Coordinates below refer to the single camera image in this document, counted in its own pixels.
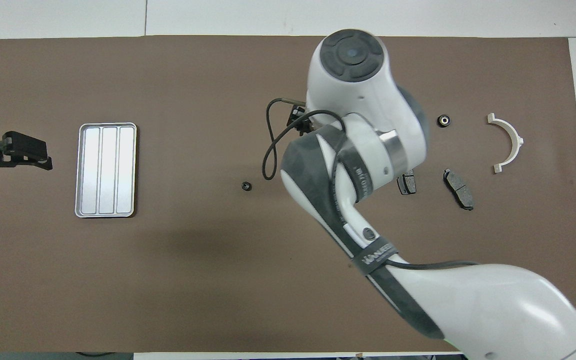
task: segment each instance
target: dark gray round cap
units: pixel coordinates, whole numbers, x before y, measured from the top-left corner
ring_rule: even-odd
[[[368,32],[345,29],[324,39],[319,59],[331,76],[356,83],[372,78],[382,68],[384,50]]]

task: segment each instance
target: gray velcro strap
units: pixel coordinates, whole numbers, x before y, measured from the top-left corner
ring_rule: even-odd
[[[361,275],[368,276],[378,267],[382,266],[388,258],[399,251],[395,245],[391,244],[385,237],[378,237],[370,245],[352,258],[352,264],[359,269]]]

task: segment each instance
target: white tile floor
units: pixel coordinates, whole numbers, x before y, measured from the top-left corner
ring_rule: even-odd
[[[260,4],[256,0],[0,0],[0,39],[327,35],[349,27],[390,36],[568,37],[576,93],[576,0],[375,0],[362,2],[361,7],[354,0]],[[193,356],[206,358],[198,354],[185,358]]]

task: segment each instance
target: white c-shaped part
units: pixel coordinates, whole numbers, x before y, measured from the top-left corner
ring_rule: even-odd
[[[495,118],[494,112],[490,112],[490,114],[488,114],[487,120],[489,124],[499,125],[504,130],[506,130],[506,132],[508,132],[508,135],[510,136],[510,141],[512,141],[512,149],[510,150],[510,155],[508,155],[508,158],[504,162],[499,162],[499,164],[493,165],[494,173],[495,174],[501,173],[501,167],[507,166],[517,157],[517,154],[519,153],[519,148],[521,148],[521,146],[524,145],[524,139],[523,137],[519,136],[517,130],[515,130],[515,128],[512,125],[510,125],[508,121],[503,121],[500,118]]]

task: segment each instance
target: brown table surface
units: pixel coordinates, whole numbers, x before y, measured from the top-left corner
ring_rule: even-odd
[[[281,180],[261,176],[266,104],[305,97],[320,39],[0,39],[0,136],[42,139],[54,162],[0,169],[0,351],[453,350],[408,326]],[[360,212],[410,262],[517,265],[576,307],[566,39],[384,42],[431,143],[417,194],[389,184]],[[289,109],[272,110],[277,132]],[[510,141],[490,112],[525,139],[496,175]],[[452,125],[437,127],[440,114]],[[74,214],[78,130],[103,122],[139,127],[132,218]],[[473,211],[446,189],[446,168],[470,187]]]

